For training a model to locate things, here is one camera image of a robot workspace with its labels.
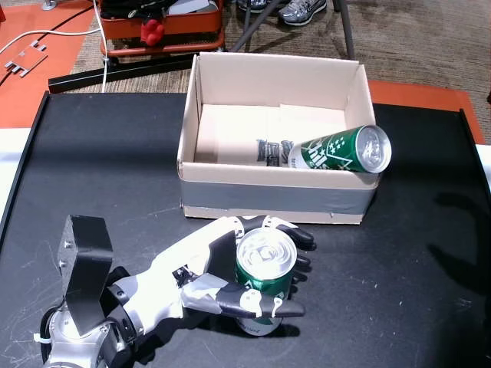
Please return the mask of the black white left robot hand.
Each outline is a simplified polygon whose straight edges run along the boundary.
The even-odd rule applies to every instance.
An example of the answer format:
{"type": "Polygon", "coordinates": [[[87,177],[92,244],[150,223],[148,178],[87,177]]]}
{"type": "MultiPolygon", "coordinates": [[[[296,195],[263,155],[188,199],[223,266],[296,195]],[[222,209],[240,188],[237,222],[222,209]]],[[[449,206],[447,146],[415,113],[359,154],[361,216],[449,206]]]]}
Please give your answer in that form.
{"type": "Polygon", "coordinates": [[[304,315],[288,299],[297,263],[309,260],[311,234],[270,215],[222,217],[159,253],[150,267],[117,282],[128,299],[124,310],[137,335],[186,309],[233,317],[240,322],[275,322],[304,315]]]}

